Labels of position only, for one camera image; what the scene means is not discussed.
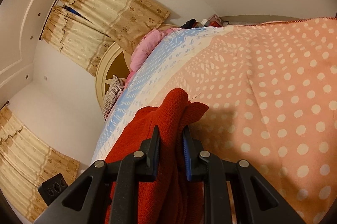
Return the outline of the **beige window curtain left panel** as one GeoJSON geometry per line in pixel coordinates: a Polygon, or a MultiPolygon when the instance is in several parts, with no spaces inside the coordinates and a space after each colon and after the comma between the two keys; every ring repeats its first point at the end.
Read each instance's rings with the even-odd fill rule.
{"type": "Polygon", "coordinates": [[[60,6],[52,8],[42,38],[93,77],[104,53],[113,44],[90,21],[60,6]]]}

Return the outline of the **beige side window curtain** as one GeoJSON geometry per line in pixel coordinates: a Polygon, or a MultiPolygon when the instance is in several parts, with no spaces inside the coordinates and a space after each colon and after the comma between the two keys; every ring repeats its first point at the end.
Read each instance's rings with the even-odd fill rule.
{"type": "Polygon", "coordinates": [[[7,107],[1,110],[1,191],[9,203],[33,222],[47,208],[38,186],[56,174],[72,184],[80,162],[48,146],[7,107]]]}

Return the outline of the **striped pillow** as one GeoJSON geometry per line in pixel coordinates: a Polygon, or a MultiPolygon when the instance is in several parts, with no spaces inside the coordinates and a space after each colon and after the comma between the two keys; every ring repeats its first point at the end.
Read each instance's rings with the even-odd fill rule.
{"type": "Polygon", "coordinates": [[[110,113],[123,89],[124,82],[116,75],[113,75],[110,87],[103,99],[102,114],[105,120],[107,119],[108,114],[110,113]]]}

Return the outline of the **clutter on bedside floor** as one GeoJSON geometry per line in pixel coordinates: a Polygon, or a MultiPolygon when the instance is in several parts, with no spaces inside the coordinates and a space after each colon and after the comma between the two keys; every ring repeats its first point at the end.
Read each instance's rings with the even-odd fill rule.
{"type": "Polygon", "coordinates": [[[207,19],[201,20],[201,22],[197,21],[196,19],[191,19],[187,21],[185,24],[180,26],[181,29],[192,29],[192,28],[203,28],[203,27],[223,27],[229,24],[228,21],[224,21],[220,16],[214,14],[207,19]]]}

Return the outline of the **beige window curtain right panel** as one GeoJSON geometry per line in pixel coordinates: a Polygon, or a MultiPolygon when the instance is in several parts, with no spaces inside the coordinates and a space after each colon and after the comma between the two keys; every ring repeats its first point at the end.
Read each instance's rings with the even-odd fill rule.
{"type": "Polygon", "coordinates": [[[170,11],[156,0],[61,0],[132,54],[170,11]]]}

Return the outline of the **beige window curtain panel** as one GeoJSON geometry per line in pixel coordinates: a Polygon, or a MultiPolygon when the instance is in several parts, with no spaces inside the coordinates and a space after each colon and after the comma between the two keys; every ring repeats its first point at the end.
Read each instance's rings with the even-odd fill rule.
{"type": "Polygon", "coordinates": [[[132,54],[170,11],[156,0],[61,0],[132,54]]]}
{"type": "Polygon", "coordinates": [[[104,53],[113,44],[90,21],[60,6],[52,8],[42,38],[93,77],[104,53]]]}

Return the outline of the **cream wooden headboard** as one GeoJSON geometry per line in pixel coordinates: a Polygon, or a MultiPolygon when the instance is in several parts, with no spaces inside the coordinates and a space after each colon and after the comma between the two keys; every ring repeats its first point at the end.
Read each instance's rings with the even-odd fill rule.
{"type": "Polygon", "coordinates": [[[118,44],[113,43],[100,60],[95,76],[96,98],[100,109],[103,109],[103,100],[108,91],[112,76],[116,75],[126,80],[131,72],[131,55],[124,51],[118,44]]]}

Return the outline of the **pink pillow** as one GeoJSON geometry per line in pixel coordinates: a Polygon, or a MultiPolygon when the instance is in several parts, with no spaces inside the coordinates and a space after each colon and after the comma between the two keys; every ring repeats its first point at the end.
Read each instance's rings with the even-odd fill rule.
{"type": "Polygon", "coordinates": [[[131,70],[138,71],[157,45],[175,30],[176,28],[169,28],[167,30],[154,29],[147,33],[131,55],[131,70]]]}

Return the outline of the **red knitted embroidered sweater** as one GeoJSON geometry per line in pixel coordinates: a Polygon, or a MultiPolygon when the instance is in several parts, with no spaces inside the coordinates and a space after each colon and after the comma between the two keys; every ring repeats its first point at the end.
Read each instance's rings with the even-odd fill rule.
{"type": "Polygon", "coordinates": [[[156,177],[138,185],[138,223],[201,222],[203,185],[187,180],[183,129],[208,109],[204,103],[191,102],[183,89],[174,88],[159,107],[141,108],[107,154],[106,162],[117,162],[133,156],[146,141],[155,141],[156,177]]]}

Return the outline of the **polka dot bed sheet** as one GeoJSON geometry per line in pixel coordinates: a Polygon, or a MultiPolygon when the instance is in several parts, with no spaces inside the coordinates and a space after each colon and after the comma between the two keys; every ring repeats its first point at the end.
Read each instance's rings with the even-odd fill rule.
{"type": "Polygon", "coordinates": [[[306,223],[323,219],[336,199],[336,19],[169,34],[117,100],[93,159],[176,87],[209,107],[191,126],[207,150],[251,162],[306,223]]]}

